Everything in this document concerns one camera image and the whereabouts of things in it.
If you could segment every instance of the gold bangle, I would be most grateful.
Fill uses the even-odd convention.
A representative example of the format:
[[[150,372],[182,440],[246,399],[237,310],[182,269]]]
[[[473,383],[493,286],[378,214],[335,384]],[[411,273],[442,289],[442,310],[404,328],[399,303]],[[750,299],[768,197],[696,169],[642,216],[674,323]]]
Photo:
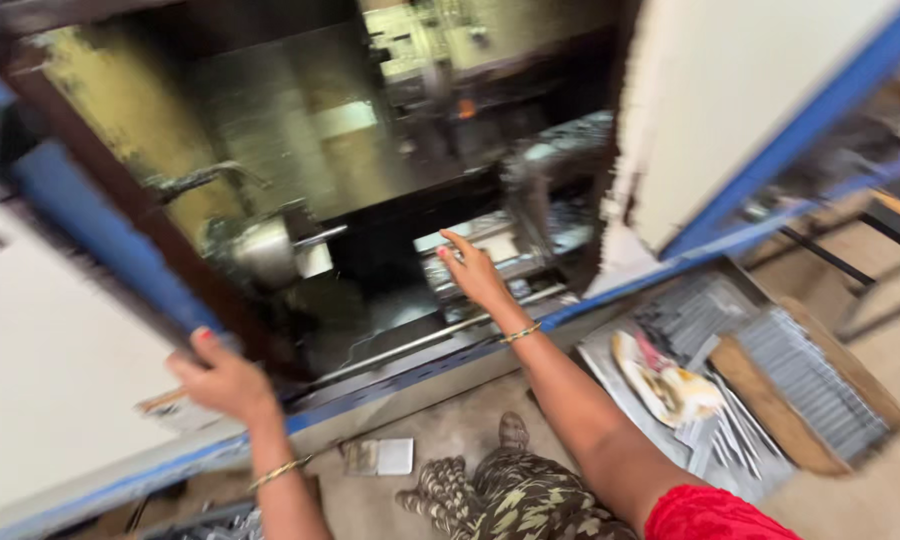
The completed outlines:
[[[310,455],[304,457],[303,459],[298,459],[296,461],[290,461],[284,465],[277,467],[276,469],[273,469],[270,472],[267,472],[266,474],[257,478],[257,480],[255,482],[253,482],[249,488],[247,488],[247,491],[249,491],[249,492],[256,491],[260,486],[272,481],[273,479],[276,479],[278,477],[286,475],[288,472],[291,472],[294,469],[299,469],[300,467],[303,467],[307,463],[310,463],[310,460],[312,460],[313,457],[314,457],[314,455],[311,453]]]
[[[507,337],[500,340],[500,343],[514,343],[517,339],[526,338],[529,335],[533,334],[540,328],[540,325],[543,324],[543,321],[537,321],[535,325],[532,325],[528,328],[521,329],[515,333],[508,335]]]

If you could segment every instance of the white panel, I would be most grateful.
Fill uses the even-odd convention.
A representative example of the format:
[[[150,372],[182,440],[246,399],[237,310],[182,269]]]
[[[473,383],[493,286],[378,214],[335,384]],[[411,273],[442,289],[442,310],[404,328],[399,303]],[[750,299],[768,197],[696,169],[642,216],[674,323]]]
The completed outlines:
[[[900,10],[900,0],[697,0],[684,13],[635,225],[658,250]]]
[[[3,508],[174,439],[133,406],[176,384],[172,346],[1,205],[0,237]]]

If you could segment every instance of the black metal leg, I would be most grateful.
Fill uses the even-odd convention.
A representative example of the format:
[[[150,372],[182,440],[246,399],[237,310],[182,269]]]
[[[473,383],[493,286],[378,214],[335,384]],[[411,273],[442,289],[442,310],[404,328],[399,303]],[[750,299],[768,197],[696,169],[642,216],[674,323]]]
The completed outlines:
[[[864,274],[863,272],[858,270],[852,264],[849,264],[848,262],[846,262],[839,256],[833,254],[832,252],[825,250],[824,248],[820,247],[812,240],[808,240],[802,234],[800,234],[796,230],[793,230],[791,227],[784,226],[783,228],[780,228],[780,233],[782,233],[788,239],[793,240],[794,242],[803,246],[810,253],[823,259],[824,261],[828,262],[829,264],[832,264],[838,270],[840,270],[840,272],[846,274],[847,276],[852,277],[857,282],[860,282],[860,285],[863,286],[863,290],[866,290],[868,287],[870,287],[876,283],[876,279],[874,279],[873,277],[870,277],[867,274]]]

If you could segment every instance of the red top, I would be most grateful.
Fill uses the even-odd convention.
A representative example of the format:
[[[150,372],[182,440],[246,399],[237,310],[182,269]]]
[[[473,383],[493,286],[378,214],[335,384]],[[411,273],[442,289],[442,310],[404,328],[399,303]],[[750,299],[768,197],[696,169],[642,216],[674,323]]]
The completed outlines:
[[[660,497],[644,533],[647,540],[801,540],[730,491],[695,485]]]

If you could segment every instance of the patterned trousers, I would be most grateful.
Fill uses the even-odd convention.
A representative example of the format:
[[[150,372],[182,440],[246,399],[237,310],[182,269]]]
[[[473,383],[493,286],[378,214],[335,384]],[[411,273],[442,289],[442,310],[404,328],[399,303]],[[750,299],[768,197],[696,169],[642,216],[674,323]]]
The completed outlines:
[[[519,448],[497,448],[473,482],[461,456],[427,462],[416,489],[396,494],[453,540],[636,540],[575,473]]]

